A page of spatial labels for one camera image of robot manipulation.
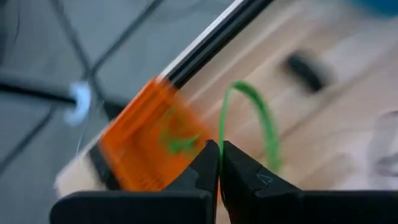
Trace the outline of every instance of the blurry object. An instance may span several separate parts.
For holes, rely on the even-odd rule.
[[[289,55],[285,66],[312,92],[316,93],[327,85],[326,77],[314,58],[303,50]]]
[[[162,190],[212,139],[167,81],[151,80],[100,139],[126,190]]]
[[[398,177],[398,152],[393,152],[393,142],[398,131],[398,111],[382,115],[374,128],[369,143],[370,184],[392,188],[391,177]]]
[[[387,16],[398,15],[398,1],[396,0],[355,0],[370,10]]]

